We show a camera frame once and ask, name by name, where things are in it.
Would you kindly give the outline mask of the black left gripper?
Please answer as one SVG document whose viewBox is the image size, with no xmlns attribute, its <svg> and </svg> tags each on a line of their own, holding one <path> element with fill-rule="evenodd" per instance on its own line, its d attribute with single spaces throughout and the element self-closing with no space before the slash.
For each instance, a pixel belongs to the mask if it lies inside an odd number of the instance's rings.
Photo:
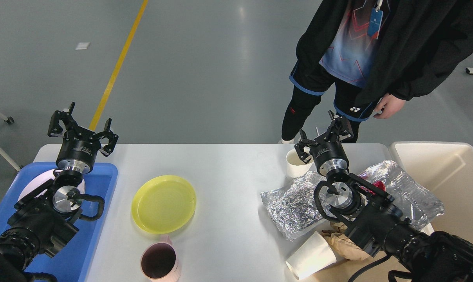
<svg viewBox="0 0 473 282">
<path fill-rule="evenodd" d="M 62 137 L 63 143 L 56 159 L 60 170 L 78 171 L 82 174 L 90 173 L 99 151 L 104 157 L 111 155 L 118 142 L 119 136 L 111 130 L 112 119 L 108 118 L 105 128 L 91 136 L 79 135 L 79 126 L 72 118 L 75 102 L 67 110 L 56 110 L 51 117 L 47 135 L 49 137 Z M 102 146 L 101 140 L 107 139 L 108 143 Z"/>
</svg>

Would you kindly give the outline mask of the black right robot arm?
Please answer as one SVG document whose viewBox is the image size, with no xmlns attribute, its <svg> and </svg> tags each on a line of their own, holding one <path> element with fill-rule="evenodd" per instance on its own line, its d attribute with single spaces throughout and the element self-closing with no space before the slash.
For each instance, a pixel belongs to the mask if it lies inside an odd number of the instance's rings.
<svg viewBox="0 0 473 282">
<path fill-rule="evenodd" d="M 388 280 L 398 277 L 412 282 L 473 282 L 473 244 L 444 231 L 427 235 L 411 226 L 409 218 L 394 205 L 394 197 L 351 173 L 342 141 L 353 137 L 349 121 L 329 111 L 326 132 L 308 139 L 300 130 L 294 145 L 302 162 L 314 161 L 326 178 L 313 192 L 316 209 L 330 222 L 347 226 L 345 235 L 364 252 L 385 257 L 360 268 L 349 281 L 395 257 L 406 271 L 389 271 Z"/>
</svg>

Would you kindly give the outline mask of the person's hand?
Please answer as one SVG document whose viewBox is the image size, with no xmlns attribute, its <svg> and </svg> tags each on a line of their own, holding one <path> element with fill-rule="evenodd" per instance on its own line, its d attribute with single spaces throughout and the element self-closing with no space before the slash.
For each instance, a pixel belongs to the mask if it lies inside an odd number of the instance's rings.
<svg viewBox="0 0 473 282">
<path fill-rule="evenodd" d="M 405 100 L 399 99 L 392 94 L 385 94 L 382 96 L 380 101 L 376 104 L 374 109 L 374 118 L 376 119 L 389 119 L 398 111 L 403 109 L 406 104 Z"/>
</svg>

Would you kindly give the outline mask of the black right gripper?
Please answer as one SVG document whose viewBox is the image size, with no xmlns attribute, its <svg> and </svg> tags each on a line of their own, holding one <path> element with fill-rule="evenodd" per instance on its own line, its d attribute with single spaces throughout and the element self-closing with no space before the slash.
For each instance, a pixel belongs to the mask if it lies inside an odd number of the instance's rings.
<svg viewBox="0 0 473 282">
<path fill-rule="evenodd" d="M 349 161 L 342 147 L 342 141 L 354 139 L 351 123 L 344 116 L 328 111 L 331 123 L 326 136 L 317 135 L 308 139 L 304 130 L 299 130 L 300 139 L 294 145 L 299 159 L 303 163 L 315 163 L 317 172 L 326 177 L 333 170 L 348 172 Z"/>
</svg>

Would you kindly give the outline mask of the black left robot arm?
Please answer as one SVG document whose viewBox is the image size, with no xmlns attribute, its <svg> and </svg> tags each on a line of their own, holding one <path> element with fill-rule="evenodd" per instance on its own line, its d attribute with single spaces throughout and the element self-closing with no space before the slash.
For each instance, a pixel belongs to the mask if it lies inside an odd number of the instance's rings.
<svg viewBox="0 0 473 282">
<path fill-rule="evenodd" d="M 105 211 L 105 200 L 78 190 L 84 175 L 90 173 L 97 154 L 113 153 L 119 136 L 111 129 L 111 118 L 104 130 L 93 132 L 72 118 L 75 102 L 66 111 L 55 111 L 47 135 L 63 139 L 56 159 L 56 175 L 27 193 L 14 204 L 9 229 L 0 234 L 0 282 L 55 282 L 49 273 L 30 273 L 26 268 L 37 255 L 54 257 L 79 229 L 77 220 L 93 222 Z"/>
</svg>

